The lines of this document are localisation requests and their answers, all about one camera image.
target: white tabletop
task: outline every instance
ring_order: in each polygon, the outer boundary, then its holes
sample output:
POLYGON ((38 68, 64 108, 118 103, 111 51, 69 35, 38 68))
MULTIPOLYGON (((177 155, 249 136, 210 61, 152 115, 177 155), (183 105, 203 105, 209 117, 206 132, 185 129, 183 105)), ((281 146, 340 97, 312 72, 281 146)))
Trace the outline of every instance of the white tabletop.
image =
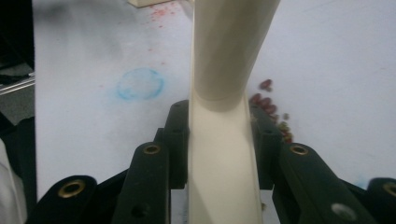
MULTIPOLYGON (((290 114, 294 141, 363 188, 396 177, 395 11, 392 0, 281 1, 247 84, 251 95, 271 78, 260 92, 290 114)), ((34 0, 34 14, 41 197, 64 177, 128 168, 188 99, 191 6, 34 0)))

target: blue circle mark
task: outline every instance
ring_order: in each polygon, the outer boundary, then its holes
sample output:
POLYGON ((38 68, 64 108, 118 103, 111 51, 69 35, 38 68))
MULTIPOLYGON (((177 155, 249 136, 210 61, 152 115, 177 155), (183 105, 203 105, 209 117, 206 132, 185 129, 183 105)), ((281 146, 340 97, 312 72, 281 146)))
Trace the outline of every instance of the blue circle mark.
POLYGON ((126 73, 117 86, 117 93, 124 100, 149 100, 162 90, 162 76, 149 68, 137 68, 126 73))

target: red pellet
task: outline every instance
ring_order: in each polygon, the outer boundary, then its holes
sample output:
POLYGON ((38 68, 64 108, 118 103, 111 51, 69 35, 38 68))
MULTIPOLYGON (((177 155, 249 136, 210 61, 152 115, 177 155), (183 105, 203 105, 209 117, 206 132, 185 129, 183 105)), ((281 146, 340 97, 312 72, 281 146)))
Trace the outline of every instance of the red pellet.
POLYGON ((259 105, 262 109, 266 109, 271 104, 271 102, 271 98, 265 97, 264 99, 259 101, 259 105))
POLYGON ((262 83, 260 84, 260 89, 265 90, 265 89, 267 89, 268 87, 270 87, 271 84, 272 84, 272 80, 271 80, 271 79, 267 79, 267 80, 265 80, 264 82, 262 82, 262 83))
POLYGON ((250 98, 249 101, 255 105, 258 105, 261 98, 262 98, 262 95, 259 93, 256 93, 250 98))
POLYGON ((271 115, 274 114, 276 112, 276 105, 269 105, 266 109, 265 109, 265 113, 271 115))

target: white table surface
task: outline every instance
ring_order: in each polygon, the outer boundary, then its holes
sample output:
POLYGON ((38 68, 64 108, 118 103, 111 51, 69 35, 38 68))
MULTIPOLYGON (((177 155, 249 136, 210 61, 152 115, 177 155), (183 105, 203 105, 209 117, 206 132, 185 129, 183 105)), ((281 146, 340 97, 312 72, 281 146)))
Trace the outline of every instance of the white table surface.
MULTIPOLYGON (((100 183, 128 168, 169 106, 188 99, 191 6, 33 2, 42 197, 64 177, 100 183)), ((393 0, 283 0, 247 84, 251 95, 271 78, 260 92, 290 114, 295 142, 363 188, 396 177, 395 12, 393 0)))

